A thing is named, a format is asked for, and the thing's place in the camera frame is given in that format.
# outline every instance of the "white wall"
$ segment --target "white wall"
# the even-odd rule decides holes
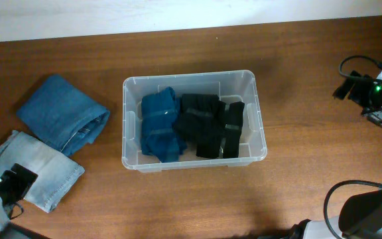
[[[0,0],[0,41],[382,15],[382,0]]]

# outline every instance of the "plastic storage bin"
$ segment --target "plastic storage bin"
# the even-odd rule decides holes
[[[180,97],[185,93],[217,94],[230,104],[245,103],[239,157],[233,159],[204,159],[196,156],[196,148],[188,149],[178,162],[161,163],[155,156],[141,152],[141,99],[172,87]],[[130,77],[123,83],[122,163],[127,169],[143,173],[167,169],[189,169],[213,166],[246,166],[266,157],[267,146],[257,95],[255,76],[248,70],[183,74],[171,76]]]

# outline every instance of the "brown wooden surface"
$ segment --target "brown wooden surface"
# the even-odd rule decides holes
[[[321,220],[333,184],[382,181],[382,129],[331,97],[351,54],[382,60],[382,17],[2,42],[0,143],[12,129],[30,133],[14,112],[49,74],[112,112],[95,143],[72,156],[86,172],[57,209],[23,202],[13,222],[51,238],[219,238]],[[368,62],[352,68],[378,74]],[[150,174],[122,166],[124,79],[241,69],[256,75],[265,160]],[[338,190],[330,214],[366,190]]]

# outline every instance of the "white bin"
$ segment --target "white bin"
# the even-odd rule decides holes
[[[178,162],[161,163],[155,156],[141,152],[141,99],[172,87],[177,97],[185,93],[217,94],[230,104],[245,103],[239,157],[233,159],[204,159],[196,156],[196,148],[188,149]],[[123,83],[122,163],[127,169],[143,173],[167,169],[189,169],[213,166],[246,166],[266,157],[267,146],[257,95],[255,75],[248,70],[183,74],[171,76],[130,77]]]

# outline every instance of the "dark blue denim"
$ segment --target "dark blue denim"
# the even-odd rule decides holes
[[[101,133],[110,111],[59,75],[50,76],[17,116],[45,144],[70,156]]]
[[[180,113],[180,99],[175,97],[175,91],[168,87],[160,93],[145,96],[141,110],[143,154],[154,155],[162,163],[178,161],[186,143],[172,129]]]

